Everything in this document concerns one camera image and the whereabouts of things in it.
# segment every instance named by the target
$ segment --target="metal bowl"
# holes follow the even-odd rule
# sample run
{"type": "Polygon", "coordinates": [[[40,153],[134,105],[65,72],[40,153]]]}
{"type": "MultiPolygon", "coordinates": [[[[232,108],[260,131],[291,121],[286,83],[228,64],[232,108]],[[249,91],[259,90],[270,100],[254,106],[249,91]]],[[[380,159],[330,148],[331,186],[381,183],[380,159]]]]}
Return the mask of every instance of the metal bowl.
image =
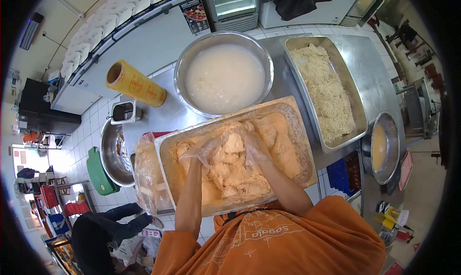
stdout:
{"type": "Polygon", "coordinates": [[[269,52],[265,48],[261,47],[258,44],[258,42],[252,37],[247,36],[243,33],[229,31],[214,32],[205,36],[201,36],[197,40],[190,43],[189,46],[187,46],[187,48],[181,53],[181,56],[179,56],[174,70],[174,87],[176,89],[176,94],[178,95],[179,99],[184,104],[186,104],[189,109],[191,109],[199,115],[208,118],[216,118],[223,114],[209,113],[204,110],[201,110],[197,107],[197,105],[195,105],[195,103],[192,101],[192,99],[189,97],[187,93],[186,74],[187,70],[189,69],[189,65],[200,52],[212,46],[224,43],[237,44],[245,47],[246,49],[253,52],[258,57],[258,59],[260,59],[264,67],[266,75],[264,89],[259,98],[256,101],[254,101],[250,106],[257,105],[261,103],[264,100],[264,98],[266,98],[266,96],[272,88],[272,82],[274,81],[274,65],[272,62],[272,58],[269,55],[269,52]]]}
{"type": "Polygon", "coordinates": [[[131,173],[130,154],[126,151],[123,137],[123,125],[112,125],[111,119],[106,121],[102,127],[99,154],[102,168],[112,182],[121,187],[135,185],[131,173]]]}
{"type": "Polygon", "coordinates": [[[397,124],[391,114],[383,111],[378,114],[376,119],[369,125],[370,132],[363,137],[362,140],[362,155],[363,167],[365,171],[372,175],[380,185],[387,184],[397,169],[400,160],[400,138],[397,129],[397,124]],[[387,142],[387,151],[384,159],[383,167],[375,170],[373,166],[373,136],[374,127],[380,124],[384,129],[387,142]]]}

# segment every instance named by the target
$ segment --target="hand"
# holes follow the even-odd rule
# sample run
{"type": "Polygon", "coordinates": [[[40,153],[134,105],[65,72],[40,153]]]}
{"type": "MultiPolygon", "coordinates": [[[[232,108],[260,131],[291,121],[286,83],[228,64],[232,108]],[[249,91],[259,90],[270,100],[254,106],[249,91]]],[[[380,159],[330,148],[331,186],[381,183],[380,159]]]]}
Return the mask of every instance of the hand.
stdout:
{"type": "Polygon", "coordinates": [[[229,138],[228,134],[223,134],[219,137],[208,137],[201,142],[195,144],[192,148],[185,151],[180,157],[179,161],[187,158],[198,158],[205,168],[210,168],[208,161],[214,155],[216,149],[224,144],[229,138]]]}
{"type": "Polygon", "coordinates": [[[236,132],[242,137],[245,149],[247,150],[247,165],[258,165],[261,163],[272,163],[272,157],[264,145],[259,135],[255,132],[249,132],[245,129],[238,128],[236,132]]]}

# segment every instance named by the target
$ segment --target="green container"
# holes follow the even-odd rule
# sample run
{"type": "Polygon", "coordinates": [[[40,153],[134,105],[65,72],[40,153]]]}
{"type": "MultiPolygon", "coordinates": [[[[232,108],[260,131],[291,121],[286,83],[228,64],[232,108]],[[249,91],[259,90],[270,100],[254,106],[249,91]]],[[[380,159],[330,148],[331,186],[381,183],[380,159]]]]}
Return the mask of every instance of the green container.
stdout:
{"type": "Polygon", "coordinates": [[[106,196],[120,191],[120,186],[114,184],[102,168],[101,157],[96,147],[88,150],[88,175],[99,195],[106,196]]]}

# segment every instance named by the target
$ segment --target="blue crate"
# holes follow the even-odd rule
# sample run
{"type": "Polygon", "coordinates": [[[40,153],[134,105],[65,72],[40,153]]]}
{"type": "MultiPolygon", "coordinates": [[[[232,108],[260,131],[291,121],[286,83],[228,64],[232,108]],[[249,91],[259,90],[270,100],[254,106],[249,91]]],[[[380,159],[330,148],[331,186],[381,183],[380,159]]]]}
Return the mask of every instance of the blue crate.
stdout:
{"type": "Polygon", "coordinates": [[[336,188],[337,190],[350,196],[349,180],[346,172],[346,161],[344,159],[340,159],[330,166],[327,166],[326,171],[328,173],[330,187],[336,188]]]}

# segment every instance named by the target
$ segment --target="orange shirt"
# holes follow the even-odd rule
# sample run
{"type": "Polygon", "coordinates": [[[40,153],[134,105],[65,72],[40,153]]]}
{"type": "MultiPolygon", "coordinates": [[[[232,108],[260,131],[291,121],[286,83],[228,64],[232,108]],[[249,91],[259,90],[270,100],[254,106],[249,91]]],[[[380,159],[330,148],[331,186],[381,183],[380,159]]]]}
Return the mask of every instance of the orange shirt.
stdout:
{"type": "Polygon", "coordinates": [[[242,214],[200,247],[191,232],[166,231],[152,275],[379,274],[383,241],[340,196],[303,217],[281,210],[242,214]]]}

